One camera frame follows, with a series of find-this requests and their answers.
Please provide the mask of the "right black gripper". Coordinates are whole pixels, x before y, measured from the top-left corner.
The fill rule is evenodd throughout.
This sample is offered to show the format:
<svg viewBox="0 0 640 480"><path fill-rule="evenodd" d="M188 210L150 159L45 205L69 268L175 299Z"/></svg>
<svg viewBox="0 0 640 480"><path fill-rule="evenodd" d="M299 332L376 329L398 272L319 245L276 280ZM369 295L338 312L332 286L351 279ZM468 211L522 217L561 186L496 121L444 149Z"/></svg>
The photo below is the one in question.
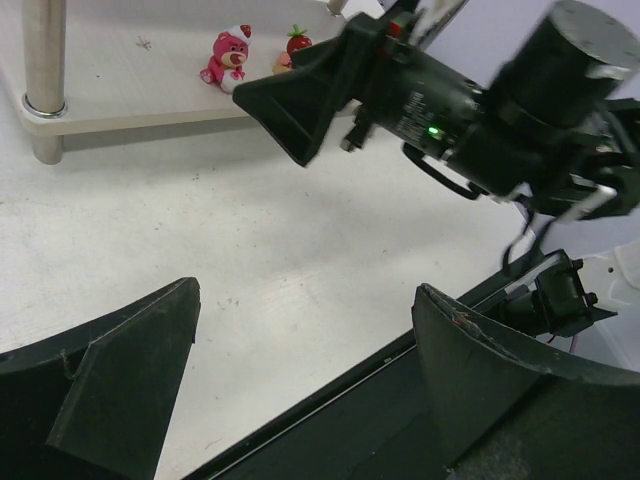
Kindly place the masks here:
<svg viewBox="0 0 640 480"><path fill-rule="evenodd" d="M369 25L363 13L352 17L339 36L296 51L291 71L236 87L234 103L302 167L352 98L360 106L344 137L346 151L363 148L381 127L422 155L442 157L480 116L484 89L402 44L400 21L382 16Z"/></svg>

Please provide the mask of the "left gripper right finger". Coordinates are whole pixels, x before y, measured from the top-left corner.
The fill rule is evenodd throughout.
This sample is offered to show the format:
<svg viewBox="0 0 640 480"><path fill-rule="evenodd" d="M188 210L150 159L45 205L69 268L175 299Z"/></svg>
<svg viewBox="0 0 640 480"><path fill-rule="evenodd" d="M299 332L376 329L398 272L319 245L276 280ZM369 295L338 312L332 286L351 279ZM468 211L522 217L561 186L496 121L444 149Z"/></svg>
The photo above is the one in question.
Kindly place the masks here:
<svg viewBox="0 0 640 480"><path fill-rule="evenodd" d="M638 372L543 344L428 284L412 320L457 478L638 478Z"/></svg>

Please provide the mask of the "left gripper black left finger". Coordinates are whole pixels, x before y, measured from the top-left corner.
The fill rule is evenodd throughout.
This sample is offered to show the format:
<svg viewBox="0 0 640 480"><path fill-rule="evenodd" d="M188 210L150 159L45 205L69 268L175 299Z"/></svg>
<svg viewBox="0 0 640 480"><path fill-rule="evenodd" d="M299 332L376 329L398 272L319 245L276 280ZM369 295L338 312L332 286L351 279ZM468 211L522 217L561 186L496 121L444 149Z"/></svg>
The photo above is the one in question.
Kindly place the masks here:
<svg viewBox="0 0 640 480"><path fill-rule="evenodd" d="M200 308L181 278L2 353L2 478L153 478Z"/></svg>

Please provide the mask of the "pink bear strawberry donut toy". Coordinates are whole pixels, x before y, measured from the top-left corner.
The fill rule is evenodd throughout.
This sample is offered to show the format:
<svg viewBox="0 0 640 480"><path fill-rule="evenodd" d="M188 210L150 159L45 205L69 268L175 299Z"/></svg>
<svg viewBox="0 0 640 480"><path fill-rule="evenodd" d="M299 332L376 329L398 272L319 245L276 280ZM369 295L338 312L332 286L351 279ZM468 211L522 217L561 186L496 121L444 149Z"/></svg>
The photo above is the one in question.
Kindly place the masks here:
<svg viewBox="0 0 640 480"><path fill-rule="evenodd" d="M293 69L293 54L313 45L312 39L307 35L307 30L301 28L298 24L292 25L292 30L287 36L286 49L279 54L272 67L274 75L291 71Z"/></svg>

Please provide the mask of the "pink bear cake toy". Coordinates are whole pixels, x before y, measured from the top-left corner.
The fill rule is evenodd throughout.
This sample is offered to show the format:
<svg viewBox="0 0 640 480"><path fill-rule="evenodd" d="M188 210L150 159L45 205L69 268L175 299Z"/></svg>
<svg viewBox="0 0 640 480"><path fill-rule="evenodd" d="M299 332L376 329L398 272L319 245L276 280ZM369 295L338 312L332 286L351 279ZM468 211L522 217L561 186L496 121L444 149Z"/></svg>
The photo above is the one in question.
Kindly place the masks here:
<svg viewBox="0 0 640 480"><path fill-rule="evenodd" d="M249 57L252 27L249 24L233 26L216 38L207 66L199 73L206 84L216 84L227 93L244 82L244 63Z"/></svg>

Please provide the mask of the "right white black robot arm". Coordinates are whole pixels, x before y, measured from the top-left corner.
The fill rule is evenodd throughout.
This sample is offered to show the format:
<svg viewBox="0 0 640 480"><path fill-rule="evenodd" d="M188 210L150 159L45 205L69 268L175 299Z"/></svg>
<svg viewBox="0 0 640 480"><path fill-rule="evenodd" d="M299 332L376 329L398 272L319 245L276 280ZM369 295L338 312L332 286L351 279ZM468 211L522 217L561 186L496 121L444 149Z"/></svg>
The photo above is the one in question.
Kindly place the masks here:
<svg viewBox="0 0 640 480"><path fill-rule="evenodd" d="M639 70L639 42L579 1L557 1L488 86L425 53L462 8L398 1L358 14L341 33L294 53L290 72L238 86L234 103L298 165L318 154L336 114L357 109L343 138L375 128L458 195L522 205L554 222L630 214L639 204L639 104L612 93Z"/></svg>

